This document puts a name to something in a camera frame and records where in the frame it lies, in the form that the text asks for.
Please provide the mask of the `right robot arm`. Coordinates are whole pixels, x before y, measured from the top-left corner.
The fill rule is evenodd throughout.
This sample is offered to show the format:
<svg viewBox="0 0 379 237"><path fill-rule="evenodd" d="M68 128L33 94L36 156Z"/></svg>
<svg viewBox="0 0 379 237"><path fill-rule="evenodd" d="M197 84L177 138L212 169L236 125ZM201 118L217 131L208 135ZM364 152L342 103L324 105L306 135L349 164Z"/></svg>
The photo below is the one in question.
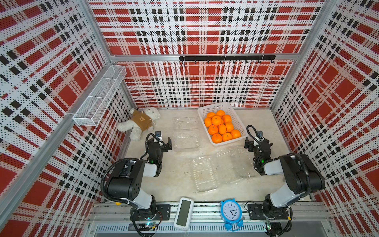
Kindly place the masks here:
<svg viewBox="0 0 379 237"><path fill-rule="evenodd" d="M245 139L244 148L254 153L254 170L261 176L283 175L285 178L281 188L265 196L262 205L265 218L275 219L295 202L325 188L325 178L307 155L289 153L272 158L273 144L263 137L263 132L252 125L246 127L246 132L252 139Z"/></svg>

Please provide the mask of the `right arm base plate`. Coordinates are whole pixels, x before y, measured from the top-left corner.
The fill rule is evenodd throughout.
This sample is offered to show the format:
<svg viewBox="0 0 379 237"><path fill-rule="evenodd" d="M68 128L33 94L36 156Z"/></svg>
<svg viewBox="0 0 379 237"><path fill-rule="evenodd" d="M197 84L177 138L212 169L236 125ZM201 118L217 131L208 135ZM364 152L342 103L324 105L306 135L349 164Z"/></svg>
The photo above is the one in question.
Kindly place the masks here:
<svg viewBox="0 0 379 237"><path fill-rule="evenodd" d="M260 203L249 203L246 206L250 220L286 220L288 219L289 212L287 208L273 207L265 211L264 205Z"/></svg>

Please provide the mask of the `orange two container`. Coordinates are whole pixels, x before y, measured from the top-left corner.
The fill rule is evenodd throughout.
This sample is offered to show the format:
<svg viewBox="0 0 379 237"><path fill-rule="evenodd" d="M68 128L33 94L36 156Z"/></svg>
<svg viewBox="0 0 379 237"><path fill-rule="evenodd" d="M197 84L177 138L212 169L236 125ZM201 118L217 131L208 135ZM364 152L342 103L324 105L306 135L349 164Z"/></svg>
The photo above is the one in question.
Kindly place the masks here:
<svg viewBox="0 0 379 237"><path fill-rule="evenodd" d="M223 142L223 137L221 134L215 133L212 135L211 140L213 143L219 144L219 143Z"/></svg>

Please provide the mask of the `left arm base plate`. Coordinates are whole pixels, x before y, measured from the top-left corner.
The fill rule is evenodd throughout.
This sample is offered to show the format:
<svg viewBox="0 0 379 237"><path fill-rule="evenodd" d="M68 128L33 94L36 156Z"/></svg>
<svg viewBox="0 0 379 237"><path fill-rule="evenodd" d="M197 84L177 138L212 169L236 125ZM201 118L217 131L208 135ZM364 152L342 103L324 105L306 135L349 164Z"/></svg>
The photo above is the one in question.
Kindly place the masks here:
<svg viewBox="0 0 379 237"><path fill-rule="evenodd" d="M171 205L154 204L149 209L131 208L130 220L134 221L166 221L170 219Z"/></svg>

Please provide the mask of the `orange one container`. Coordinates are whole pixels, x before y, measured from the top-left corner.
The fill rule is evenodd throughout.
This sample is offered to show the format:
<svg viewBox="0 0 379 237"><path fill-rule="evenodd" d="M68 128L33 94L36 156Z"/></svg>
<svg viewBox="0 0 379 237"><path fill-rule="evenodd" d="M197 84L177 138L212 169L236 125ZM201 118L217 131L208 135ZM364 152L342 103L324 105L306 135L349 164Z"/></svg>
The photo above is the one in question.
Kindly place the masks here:
<svg viewBox="0 0 379 237"><path fill-rule="evenodd" d="M213 136L214 134L219 133L219 129L217 126L211 125L208 127L208 133L210 134L210 136Z"/></svg>

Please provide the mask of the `orange back container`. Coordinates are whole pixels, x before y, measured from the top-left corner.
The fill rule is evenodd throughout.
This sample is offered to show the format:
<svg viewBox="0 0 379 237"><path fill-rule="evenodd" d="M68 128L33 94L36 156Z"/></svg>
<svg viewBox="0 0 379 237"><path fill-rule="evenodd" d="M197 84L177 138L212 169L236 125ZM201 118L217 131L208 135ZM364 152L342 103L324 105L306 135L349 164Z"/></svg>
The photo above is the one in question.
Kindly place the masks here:
<svg viewBox="0 0 379 237"><path fill-rule="evenodd" d="M226 122L225 123L226 129L228 133L231 133L235 128L232 122Z"/></svg>
<svg viewBox="0 0 379 237"><path fill-rule="evenodd" d="M212 119L212 124L215 125L215 126L219 126L220 124L223 124L224 121L222 119L222 117L218 116L218 115L215 115Z"/></svg>
<svg viewBox="0 0 379 237"><path fill-rule="evenodd" d="M216 115L218 115L218 116L220 116L220 117L222 117L222 116L224 116L226 113L223 111L223 110L218 110L217 112L216 112Z"/></svg>
<svg viewBox="0 0 379 237"><path fill-rule="evenodd" d="M216 113L210 112L210 113L207 114L207 117L208 118L213 118L215 115L216 115Z"/></svg>

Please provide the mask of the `orange three container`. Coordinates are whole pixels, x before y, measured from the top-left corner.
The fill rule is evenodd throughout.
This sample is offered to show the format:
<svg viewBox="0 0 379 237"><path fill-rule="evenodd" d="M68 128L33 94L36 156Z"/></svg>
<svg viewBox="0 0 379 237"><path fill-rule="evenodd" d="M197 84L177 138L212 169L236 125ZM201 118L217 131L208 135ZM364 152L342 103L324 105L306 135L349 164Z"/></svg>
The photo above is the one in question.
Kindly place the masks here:
<svg viewBox="0 0 379 237"><path fill-rule="evenodd" d="M224 133L223 135L222 135L222 140L223 140L223 142L227 142L227 141L230 141L230 140L233 140L233 135L231 134L231 133Z"/></svg>

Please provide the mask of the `orange four container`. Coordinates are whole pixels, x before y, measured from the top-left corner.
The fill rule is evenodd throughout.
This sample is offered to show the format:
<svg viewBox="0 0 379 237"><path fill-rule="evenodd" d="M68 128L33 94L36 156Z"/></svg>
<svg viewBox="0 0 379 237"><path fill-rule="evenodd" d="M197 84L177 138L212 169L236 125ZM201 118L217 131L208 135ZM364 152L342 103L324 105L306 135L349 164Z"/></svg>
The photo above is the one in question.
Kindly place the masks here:
<svg viewBox="0 0 379 237"><path fill-rule="evenodd" d="M231 133L233 139L237 139L237 138L240 138L240 137L241 137L241 133L240 133L239 130L234 129L234 130L232 130L230 133Z"/></svg>

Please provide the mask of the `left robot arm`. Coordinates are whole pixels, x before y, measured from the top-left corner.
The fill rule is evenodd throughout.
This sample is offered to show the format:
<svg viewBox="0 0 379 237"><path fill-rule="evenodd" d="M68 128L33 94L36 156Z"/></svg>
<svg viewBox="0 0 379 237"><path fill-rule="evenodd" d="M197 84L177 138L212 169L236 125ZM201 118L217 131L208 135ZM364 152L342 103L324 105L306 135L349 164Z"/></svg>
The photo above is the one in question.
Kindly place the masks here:
<svg viewBox="0 0 379 237"><path fill-rule="evenodd" d="M160 175L163 154L172 150L172 140L165 143L156 131L147 135L145 149L138 159L125 158L112 164L102 177L101 192L110 201L130 205L131 221L169 220L171 205L157 204L155 197L142 189L142 181Z"/></svg>

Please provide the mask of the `clear clamshell container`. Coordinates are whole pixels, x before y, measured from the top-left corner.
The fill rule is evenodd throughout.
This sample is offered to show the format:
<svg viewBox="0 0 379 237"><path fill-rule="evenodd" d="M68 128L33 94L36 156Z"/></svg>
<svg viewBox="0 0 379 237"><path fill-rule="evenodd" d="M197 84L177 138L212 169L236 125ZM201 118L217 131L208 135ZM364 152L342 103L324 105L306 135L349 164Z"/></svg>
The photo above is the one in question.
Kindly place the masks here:
<svg viewBox="0 0 379 237"><path fill-rule="evenodd" d="M207 193L217 189L217 175L210 156L194 158L191 167L192 179L198 192Z"/></svg>
<svg viewBox="0 0 379 237"><path fill-rule="evenodd" d="M174 118L173 129L173 147L175 150L194 151L200 148L198 118Z"/></svg>
<svg viewBox="0 0 379 237"><path fill-rule="evenodd" d="M257 176L253 159L244 148L222 150L214 160L215 170L222 184L236 183Z"/></svg>

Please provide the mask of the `orange front container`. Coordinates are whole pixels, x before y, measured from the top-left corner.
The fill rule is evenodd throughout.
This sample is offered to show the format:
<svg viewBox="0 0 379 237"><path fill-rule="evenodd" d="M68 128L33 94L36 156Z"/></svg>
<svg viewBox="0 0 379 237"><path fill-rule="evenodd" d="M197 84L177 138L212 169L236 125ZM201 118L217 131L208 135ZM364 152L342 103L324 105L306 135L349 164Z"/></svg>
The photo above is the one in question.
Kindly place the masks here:
<svg viewBox="0 0 379 237"><path fill-rule="evenodd" d="M223 115L222 119L223 119L224 123L232 122L232 118L230 115Z"/></svg>
<svg viewBox="0 0 379 237"><path fill-rule="evenodd" d="M204 119L204 125L206 126L206 127L210 127L210 126L212 126L213 124L212 124L212 119L210 118L210 117L206 117L205 119Z"/></svg>
<svg viewBox="0 0 379 237"><path fill-rule="evenodd" d="M220 124L218 126L218 132L219 134L223 135L224 133L227 133L227 129L226 129L226 126L224 124Z"/></svg>

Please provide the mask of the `white plastic basket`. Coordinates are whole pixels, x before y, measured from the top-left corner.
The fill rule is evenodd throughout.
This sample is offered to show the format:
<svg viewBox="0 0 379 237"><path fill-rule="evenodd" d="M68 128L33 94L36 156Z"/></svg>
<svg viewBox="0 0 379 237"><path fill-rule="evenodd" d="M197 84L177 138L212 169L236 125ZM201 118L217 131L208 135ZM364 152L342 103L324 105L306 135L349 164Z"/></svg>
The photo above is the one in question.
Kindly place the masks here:
<svg viewBox="0 0 379 237"><path fill-rule="evenodd" d="M213 146L230 144L247 137L246 127L229 103L200 107L197 112Z"/></svg>

